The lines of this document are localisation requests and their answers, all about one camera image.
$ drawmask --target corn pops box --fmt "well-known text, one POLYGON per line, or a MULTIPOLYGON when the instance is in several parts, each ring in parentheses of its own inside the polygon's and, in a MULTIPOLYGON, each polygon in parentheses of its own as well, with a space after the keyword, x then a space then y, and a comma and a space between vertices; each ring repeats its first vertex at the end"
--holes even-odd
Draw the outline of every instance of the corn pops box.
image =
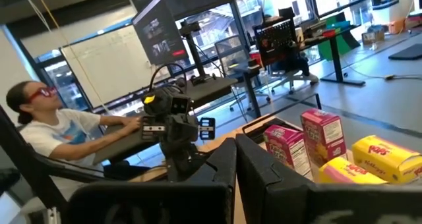
POLYGON ((413 182, 422 175, 422 155, 375 135, 352 146, 355 164, 392 184, 413 182))
POLYGON ((318 170, 318 181, 321 183, 346 184, 386 184, 387 182, 350 163, 342 157, 336 157, 318 170))
POLYGON ((347 159, 346 144, 339 116, 309 109, 301 116, 309 159, 321 167, 331 159, 347 159))
POLYGON ((303 133, 272 125, 264 132, 266 149, 275 158, 301 175, 310 171, 303 133))

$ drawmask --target black mat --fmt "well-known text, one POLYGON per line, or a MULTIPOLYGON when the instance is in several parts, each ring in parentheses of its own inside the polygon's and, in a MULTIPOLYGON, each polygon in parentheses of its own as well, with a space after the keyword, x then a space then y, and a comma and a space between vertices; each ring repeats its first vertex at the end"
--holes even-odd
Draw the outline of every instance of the black mat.
POLYGON ((389 59, 393 60, 416 60, 422 59, 422 44, 414 44, 407 49, 403 49, 398 53, 390 55, 389 59))

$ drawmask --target hair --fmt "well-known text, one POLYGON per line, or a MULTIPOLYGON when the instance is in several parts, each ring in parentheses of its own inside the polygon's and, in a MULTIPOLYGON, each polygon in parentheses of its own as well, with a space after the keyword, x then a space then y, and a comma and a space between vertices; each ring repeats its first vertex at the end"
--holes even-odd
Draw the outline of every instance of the hair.
POLYGON ((6 95, 7 105, 15 112, 19 113, 18 123, 27 125, 32 121, 32 115, 20 109, 20 106, 28 103, 28 96, 25 94, 25 86, 32 81, 19 82, 14 85, 6 95))

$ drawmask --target white t-shirt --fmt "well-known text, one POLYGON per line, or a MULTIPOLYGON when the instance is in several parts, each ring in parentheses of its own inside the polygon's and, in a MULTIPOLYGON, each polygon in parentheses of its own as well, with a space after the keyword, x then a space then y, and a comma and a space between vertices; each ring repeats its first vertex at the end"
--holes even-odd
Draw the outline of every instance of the white t-shirt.
MULTIPOLYGON (((100 115, 87 113, 82 111, 75 111, 72 109, 61 109, 57 111, 57 118, 59 124, 55 126, 47 125, 37 121, 32 121, 26 125, 21 131, 22 137, 27 143, 30 143, 36 152, 49 157, 52 151, 60 144, 79 145, 89 141, 88 133, 99 125, 100 115)), ((78 161, 65 161, 81 167, 103 171, 101 164, 93 165, 95 154, 91 154, 78 161)), ((74 169, 85 173, 90 173, 97 176, 103 174, 95 171, 88 171, 64 165, 67 169, 74 169)), ((83 185, 81 182, 72 181, 60 177, 51 177, 53 182, 61 192, 72 192, 83 185)))

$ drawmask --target red sunglasses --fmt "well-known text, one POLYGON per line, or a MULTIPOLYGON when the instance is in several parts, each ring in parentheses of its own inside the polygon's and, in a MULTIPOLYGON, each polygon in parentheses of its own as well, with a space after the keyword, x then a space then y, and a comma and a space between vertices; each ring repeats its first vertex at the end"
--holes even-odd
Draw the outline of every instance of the red sunglasses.
POLYGON ((52 97, 57 93, 57 89, 55 87, 49 87, 49 88, 40 88, 38 89, 32 96, 29 97, 29 102, 31 102, 33 99, 35 99, 38 96, 43 97, 52 97))

